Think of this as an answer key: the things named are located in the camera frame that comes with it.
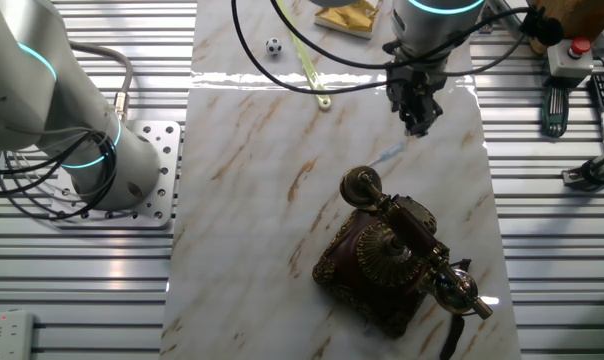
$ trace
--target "vintage telephone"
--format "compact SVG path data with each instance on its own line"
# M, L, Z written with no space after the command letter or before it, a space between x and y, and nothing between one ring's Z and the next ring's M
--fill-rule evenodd
M449 264L427 209L382 193L380 176L367 166L349 170L340 192L357 210L313 268L318 284L393 338L404 335L426 294L454 315L491 316L473 278Z

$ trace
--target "red emergency stop button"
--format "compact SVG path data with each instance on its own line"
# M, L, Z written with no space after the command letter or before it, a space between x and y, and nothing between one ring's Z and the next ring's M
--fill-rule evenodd
M577 38L571 43L572 55L577 57L582 56L584 53L588 53L591 50L591 42L587 38Z

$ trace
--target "brass ornament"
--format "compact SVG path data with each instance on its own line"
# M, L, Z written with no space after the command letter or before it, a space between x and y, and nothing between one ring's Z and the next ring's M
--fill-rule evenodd
M398 198L398 203L407 208L416 219L424 224L431 234L435 235L438 230L437 221L429 210L409 197Z
M420 271L421 262L405 249L403 256L390 257L381 249L389 237L395 236L384 223L364 230L357 245L358 263L364 275L383 287L403 286Z
M329 285L333 280L333 273L335 273L335 265L322 256L313 267L313 280L320 285Z
M355 218L356 212L357 210L353 210L351 212L351 215L349 215L349 217L342 224L342 226L340 226L340 229L338 230L337 234L335 234L333 240L331 240L331 242L329 243L329 246L327 246L326 250L324 250L323 256L326 256L331 251L331 249L333 249L333 246L335 246L338 240L340 240L340 238L342 238L344 234L351 228L351 225L353 224L353 218Z

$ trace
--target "robotic end effector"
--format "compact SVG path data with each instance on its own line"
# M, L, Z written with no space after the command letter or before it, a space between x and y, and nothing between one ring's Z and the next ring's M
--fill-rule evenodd
M99 49L104 54L108 50L78 45L73 47L84 52ZM123 92L128 90L130 74ZM119 96L118 105L124 110L126 97ZM96 138L73 147L85 134ZM111 146L102 146L107 141ZM152 193L160 175L157 150L119 121L80 67L62 17L50 1L0 0L0 151L31 145L55 160L49 163L54 164L53 171L64 167L84 202L99 200L91 209L130 209ZM117 151L115 164L105 161L111 151ZM17 167L7 171L12 175L28 172L19 163ZM0 196L16 190L26 194L33 187L18 185L13 192L3 189Z
M354 2L310 1L325 7ZM462 45L481 25L476 25L476 22L483 4L484 0L394 0L392 26L397 39L383 47L395 58L386 68L387 96L392 104L391 110L399 112L400 120L405 123L407 135L426 135L442 115L443 110L433 96L444 87L447 76L470 75L497 65L524 39L518 40L510 52L487 67L463 73L444 72L451 51ZM531 8L520 31L529 37L537 37L545 45L557 44L563 36L562 25L555 19L543 18L543 14L544 8ZM487 20L490 22L508 15L507 12Z

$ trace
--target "electrical outlet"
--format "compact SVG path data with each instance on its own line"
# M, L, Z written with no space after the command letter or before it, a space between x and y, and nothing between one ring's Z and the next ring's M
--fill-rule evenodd
M24 310L0 313L0 360L29 360L33 314Z

